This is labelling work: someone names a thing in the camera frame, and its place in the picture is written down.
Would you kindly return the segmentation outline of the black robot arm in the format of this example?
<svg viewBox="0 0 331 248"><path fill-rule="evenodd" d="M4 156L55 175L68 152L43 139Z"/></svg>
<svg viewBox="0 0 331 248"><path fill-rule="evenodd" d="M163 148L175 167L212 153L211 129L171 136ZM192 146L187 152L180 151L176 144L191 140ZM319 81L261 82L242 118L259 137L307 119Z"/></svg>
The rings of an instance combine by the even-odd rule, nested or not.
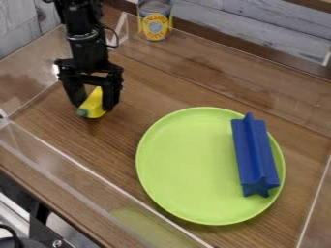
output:
<svg viewBox="0 0 331 248"><path fill-rule="evenodd" d="M124 69L110 62L102 23L104 0L42 0L54 3L66 27L71 57L55 60L59 80L71 103L79 107L88 99L86 84L102 88L102 109L112 111L120 99Z"/></svg>

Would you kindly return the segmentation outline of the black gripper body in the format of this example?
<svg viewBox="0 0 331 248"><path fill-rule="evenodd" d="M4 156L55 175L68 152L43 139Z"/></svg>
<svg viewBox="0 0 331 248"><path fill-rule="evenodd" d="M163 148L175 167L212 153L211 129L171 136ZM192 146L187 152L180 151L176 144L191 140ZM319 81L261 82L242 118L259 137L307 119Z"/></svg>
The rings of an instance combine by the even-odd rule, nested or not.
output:
<svg viewBox="0 0 331 248"><path fill-rule="evenodd" d="M92 84L100 87L120 87L124 69L110 61L108 50L116 48L106 41L103 30L82 34L66 32L71 57L55 61L59 79L64 87L83 87Z"/></svg>

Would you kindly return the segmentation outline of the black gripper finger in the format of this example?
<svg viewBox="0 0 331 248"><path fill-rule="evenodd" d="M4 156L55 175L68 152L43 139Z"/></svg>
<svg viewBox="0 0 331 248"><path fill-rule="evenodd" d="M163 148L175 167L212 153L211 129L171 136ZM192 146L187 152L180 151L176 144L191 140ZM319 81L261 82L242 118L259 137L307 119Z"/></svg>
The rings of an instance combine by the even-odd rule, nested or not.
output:
<svg viewBox="0 0 331 248"><path fill-rule="evenodd" d="M123 79L111 78L102 86L103 89L103 110L112 111L120 100L120 91L123 88Z"/></svg>
<svg viewBox="0 0 331 248"><path fill-rule="evenodd" d="M84 83L78 78L66 78L62 81L63 88L71 103L79 108L87 100Z"/></svg>

